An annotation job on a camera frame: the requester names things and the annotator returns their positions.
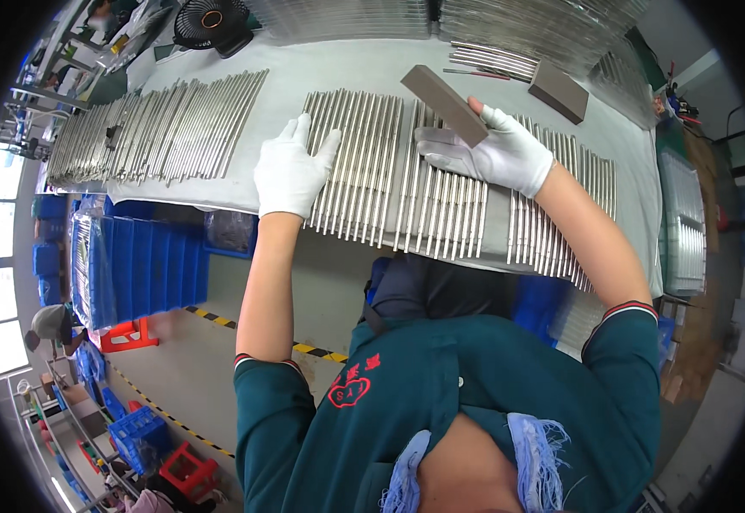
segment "red plastic stool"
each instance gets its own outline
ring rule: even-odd
[[[115,353],[138,349],[148,345],[159,345],[159,339],[150,338],[147,333],[147,317],[127,323],[121,323],[100,338],[102,353]]]
[[[159,475],[181,490],[193,502],[207,495],[218,483],[213,472],[218,468],[215,460],[201,461],[189,453],[190,444],[184,442],[165,461]]]

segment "white cotton glove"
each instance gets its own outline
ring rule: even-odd
[[[304,113],[289,120],[280,136],[262,144],[261,157],[253,171],[259,218],[270,212],[291,212],[304,219],[310,216],[341,142],[341,130],[332,130],[318,154],[310,157],[306,153],[310,123],[310,115]]]
[[[423,127],[415,129],[418,152],[433,166],[533,198],[554,165],[552,152],[501,109],[484,105],[480,118],[490,130],[475,148],[452,130]]]

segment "red and white collar trim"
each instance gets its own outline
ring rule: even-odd
[[[240,364],[244,363],[247,360],[255,360],[254,357],[250,356],[247,353],[239,354],[235,357],[235,360],[233,361],[233,372],[235,372],[235,369],[239,367]],[[278,364],[288,364],[290,367],[296,370],[301,377],[304,377],[304,374],[301,372],[301,368],[298,367],[298,364],[293,362],[292,360],[282,360],[280,362],[268,362],[268,363],[278,363]]]

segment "whetstone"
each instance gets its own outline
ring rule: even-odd
[[[486,124],[469,108],[463,98],[423,64],[413,67],[401,79],[401,84],[407,86],[435,111],[446,126],[455,130],[470,148],[474,148],[489,135]]]
[[[583,121],[589,93],[552,63],[541,60],[531,77],[529,93],[560,112],[575,125]]]

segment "fluorescent light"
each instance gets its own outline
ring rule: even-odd
[[[70,501],[65,495],[65,490],[63,490],[62,487],[59,486],[59,482],[56,481],[56,478],[51,476],[50,481],[53,481],[53,486],[56,487],[56,491],[59,492],[59,495],[61,496],[62,500],[65,501],[65,504],[67,504],[67,508],[70,510],[70,513],[76,513],[76,508],[73,507],[73,504],[70,504]]]

